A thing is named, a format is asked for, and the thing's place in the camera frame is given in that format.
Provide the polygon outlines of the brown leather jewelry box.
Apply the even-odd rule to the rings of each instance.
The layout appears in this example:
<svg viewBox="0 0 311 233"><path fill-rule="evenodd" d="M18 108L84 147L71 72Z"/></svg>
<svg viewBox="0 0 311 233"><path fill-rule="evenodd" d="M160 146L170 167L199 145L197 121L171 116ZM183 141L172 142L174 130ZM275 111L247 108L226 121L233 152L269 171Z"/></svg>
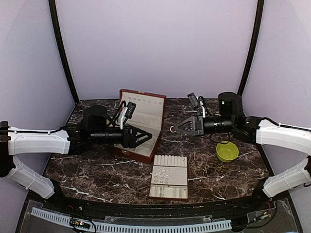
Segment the brown leather jewelry box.
<svg viewBox="0 0 311 233"><path fill-rule="evenodd" d="M132 118L126 124L141 130L136 133L139 137L136 142L141 144L133 149L115 144L108 151L111 154L150 164L161 140L166 96L121 89L120 100L136 104Z"/></svg>

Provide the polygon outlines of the beige jewelry tray insert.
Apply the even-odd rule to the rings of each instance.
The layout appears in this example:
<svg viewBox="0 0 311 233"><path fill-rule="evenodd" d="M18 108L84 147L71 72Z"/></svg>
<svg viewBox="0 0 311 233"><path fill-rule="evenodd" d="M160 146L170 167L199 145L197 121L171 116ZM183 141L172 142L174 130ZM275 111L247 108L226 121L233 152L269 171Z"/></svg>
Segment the beige jewelry tray insert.
<svg viewBox="0 0 311 233"><path fill-rule="evenodd" d="M154 157L149 197L154 199L188 199L188 159L186 156Z"/></svg>

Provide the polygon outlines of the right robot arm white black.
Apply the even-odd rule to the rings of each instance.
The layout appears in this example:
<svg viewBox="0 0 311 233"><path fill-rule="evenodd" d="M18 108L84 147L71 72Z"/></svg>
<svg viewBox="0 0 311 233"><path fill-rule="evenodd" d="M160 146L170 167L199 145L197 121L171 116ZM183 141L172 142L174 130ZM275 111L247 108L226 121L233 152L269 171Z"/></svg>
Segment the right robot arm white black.
<svg viewBox="0 0 311 233"><path fill-rule="evenodd" d="M259 210L267 199L311 181L311 130L284 125L268 117L246 116L242 98L233 92L218 95L219 114L211 114L202 97L188 94L198 115L176 124L174 130L191 136L226 133L244 143L274 145L303 152L307 158L286 171L259 181L248 207Z"/></svg>

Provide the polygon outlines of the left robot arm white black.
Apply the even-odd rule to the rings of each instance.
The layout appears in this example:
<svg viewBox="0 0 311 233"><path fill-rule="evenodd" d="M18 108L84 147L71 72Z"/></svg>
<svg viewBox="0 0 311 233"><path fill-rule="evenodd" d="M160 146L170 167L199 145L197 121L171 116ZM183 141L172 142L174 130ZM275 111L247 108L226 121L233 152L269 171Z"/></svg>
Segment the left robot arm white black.
<svg viewBox="0 0 311 233"><path fill-rule="evenodd" d="M78 124L65 125L57 130L39 131L10 127L7 121L0 123L0 176L11 179L27 190L49 201L57 211L69 207L58 182L45 178L24 165L17 157L25 153L57 153L78 155L89 151L95 142L120 144L124 148L136 148L150 140L152 134L126 124L135 105L129 103L121 110L121 121L110 117L107 108L94 105L84 110Z"/></svg>

